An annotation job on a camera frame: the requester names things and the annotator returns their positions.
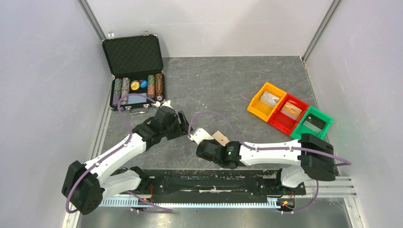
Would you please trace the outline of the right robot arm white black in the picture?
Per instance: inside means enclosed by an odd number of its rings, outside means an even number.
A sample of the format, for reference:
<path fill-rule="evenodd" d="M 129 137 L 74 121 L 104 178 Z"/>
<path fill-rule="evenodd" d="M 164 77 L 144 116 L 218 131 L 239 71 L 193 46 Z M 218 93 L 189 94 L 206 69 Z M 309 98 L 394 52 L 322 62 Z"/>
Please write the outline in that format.
<path fill-rule="evenodd" d="M 309 133 L 301 139 L 280 143 L 251 143 L 230 141 L 225 145 L 205 132 L 190 135 L 198 147 L 196 155 L 225 169 L 255 164 L 284 164 L 274 186 L 286 194 L 300 183 L 313 179 L 334 181 L 334 148 L 326 141 Z"/>

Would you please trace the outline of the beige leather card holder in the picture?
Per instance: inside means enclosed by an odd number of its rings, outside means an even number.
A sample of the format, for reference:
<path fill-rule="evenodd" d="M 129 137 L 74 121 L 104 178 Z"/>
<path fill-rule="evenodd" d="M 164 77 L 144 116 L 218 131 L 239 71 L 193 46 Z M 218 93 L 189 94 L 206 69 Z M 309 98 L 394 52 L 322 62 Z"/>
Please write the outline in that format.
<path fill-rule="evenodd" d="M 227 143 L 230 142 L 229 139 L 228 139 L 223 133 L 221 133 L 220 131 L 216 131 L 216 132 L 212 135 L 212 137 L 213 137 L 217 142 L 219 142 L 220 145 L 222 145 L 222 146 L 226 146 Z"/>

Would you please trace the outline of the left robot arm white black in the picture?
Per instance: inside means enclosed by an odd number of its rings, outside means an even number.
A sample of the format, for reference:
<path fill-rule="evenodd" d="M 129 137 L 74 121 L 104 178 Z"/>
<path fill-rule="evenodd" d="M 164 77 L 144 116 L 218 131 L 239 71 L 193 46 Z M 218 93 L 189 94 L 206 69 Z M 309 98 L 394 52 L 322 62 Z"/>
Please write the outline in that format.
<path fill-rule="evenodd" d="M 74 161 L 67 169 L 61 191 L 67 199 L 66 211 L 87 215 L 110 196 L 131 190 L 145 193 L 149 189 L 147 178 L 134 170 L 117 175 L 113 172 L 162 138 L 172 140 L 187 135 L 189 130 L 191 127 L 183 111 L 162 105 L 154 116 L 136 127 L 129 127 L 129 134 L 107 152 L 85 163 Z"/>

